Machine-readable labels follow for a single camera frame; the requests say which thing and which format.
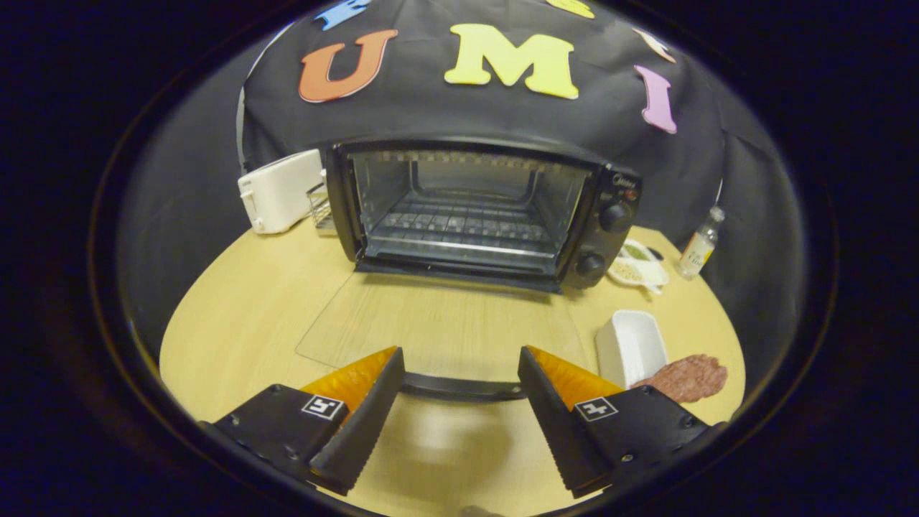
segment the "oven control knob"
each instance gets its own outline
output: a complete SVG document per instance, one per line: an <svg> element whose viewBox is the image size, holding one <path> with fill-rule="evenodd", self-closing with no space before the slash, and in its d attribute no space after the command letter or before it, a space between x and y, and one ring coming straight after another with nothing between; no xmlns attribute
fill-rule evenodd
<svg viewBox="0 0 919 517"><path fill-rule="evenodd" d="M598 280L607 270L607 262L597 253L585 253L575 268L579 275L588 280Z"/></svg>
<svg viewBox="0 0 919 517"><path fill-rule="evenodd" d="M615 233L624 232L631 224L631 208L625 203L611 204L600 212L600 227Z"/></svg>

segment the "letter m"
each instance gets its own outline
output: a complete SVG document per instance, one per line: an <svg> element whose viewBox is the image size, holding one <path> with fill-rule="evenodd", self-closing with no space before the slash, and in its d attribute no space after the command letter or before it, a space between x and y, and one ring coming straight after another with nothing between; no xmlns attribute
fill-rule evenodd
<svg viewBox="0 0 919 517"><path fill-rule="evenodd" d="M574 46L568 41L536 34L515 47L495 27L473 23L454 25L450 32L459 36L459 55L456 66L444 74L448 83L487 85L492 80L492 75L482 69L482 60L487 59L505 86L513 86L532 65L533 74L525 81L529 89L577 98L568 66L568 54Z"/></svg>

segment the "foam letter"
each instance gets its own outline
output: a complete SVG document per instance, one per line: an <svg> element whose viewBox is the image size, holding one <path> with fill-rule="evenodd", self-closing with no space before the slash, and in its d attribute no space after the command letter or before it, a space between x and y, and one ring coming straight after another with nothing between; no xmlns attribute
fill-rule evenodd
<svg viewBox="0 0 919 517"><path fill-rule="evenodd" d="M370 0L347 0L313 19L322 18L325 20L325 27L323 27L323 30L328 30L347 19L363 13L364 10L367 9L367 4L369 3Z"/></svg>
<svg viewBox="0 0 919 517"><path fill-rule="evenodd" d="M381 30L361 36L355 41L361 46L360 57L354 73L338 81L329 80L329 68L335 53L344 49L344 43L311 52L303 58L303 74L300 76L300 97L307 102L325 102L333 98L347 97L377 76L383 62L386 42L399 34L398 30Z"/></svg>
<svg viewBox="0 0 919 517"><path fill-rule="evenodd" d="M572 84L568 68L568 54L574 46L568 41L536 34L515 47L491 25L472 23L454 25L450 32L459 35L459 55L456 67L444 74L448 83L487 85L492 80L492 75L482 69L482 60L487 59L505 86L513 86L533 65L533 75L525 81L529 89L555 97L577 98L578 90Z"/></svg>
<svg viewBox="0 0 919 517"><path fill-rule="evenodd" d="M641 36L641 38L644 40L644 42L648 43L648 46L651 47L651 50L653 50L657 55L663 57L665 60L669 61L670 63L676 63L676 59L674 59L674 56L667 53L667 47L660 41L656 40L654 36L652 36L651 34L648 34L647 32L644 32L644 31L641 31L635 28L632 28L632 30L637 32L638 35Z"/></svg>
<svg viewBox="0 0 919 517"><path fill-rule="evenodd" d="M667 94L670 83L643 66L636 64L635 70L638 70L644 79L644 87L648 94L648 107L641 111L644 121L666 132L675 133L676 122L670 114L670 97Z"/></svg>
<svg viewBox="0 0 919 517"><path fill-rule="evenodd" d="M594 12L590 10L590 6L584 2L578 2L578 0L546 0L550 6L558 7L559 9L564 9L569 13L575 13L579 17L585 17L594 19Z"/></svg>

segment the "blue letter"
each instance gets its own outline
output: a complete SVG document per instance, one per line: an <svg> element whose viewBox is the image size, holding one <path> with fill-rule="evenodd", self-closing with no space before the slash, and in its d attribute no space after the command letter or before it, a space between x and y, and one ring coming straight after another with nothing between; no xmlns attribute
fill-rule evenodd
<svg viewBox="0 0 919 517"><path fill-rule="evenodd" d="M364 10L367 9L366 5L369 3L370 0L347 0L346 2L342 2L341 4L332 7L328 11L325 11L313 19L324 19L325 27L323 27L323 30L328 30L345 20L364 12Z"/></svg>

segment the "round table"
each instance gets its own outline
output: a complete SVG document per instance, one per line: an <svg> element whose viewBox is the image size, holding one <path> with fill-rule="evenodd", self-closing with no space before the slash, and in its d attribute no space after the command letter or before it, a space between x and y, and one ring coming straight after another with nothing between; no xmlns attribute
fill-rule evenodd
<svg viewBox="0 0 919 517"><path fill-rule="evenodd" d="M731 321L702 278L686 281L674 272L679 251L661 233L633 227L629 238L664 255L671 281L663 294L609 278L582 291L547 294L359 273L338 239L319 236L309 220L276 236L250 230L176 308L160 372L176 401L206 421L270 384L299 388L391 345L403 347L408 372L515 382L520 347L528 344L597 372L596 332L614 312L629 309L654 315L671 362L706 353L728 368L717 395L683 407L708 424L729 419L745 382ZM530 515L576 501L526 400L448 402L406 394L396 397L357 485L343 499L400 516L456 516L470 507Z"/></svg>

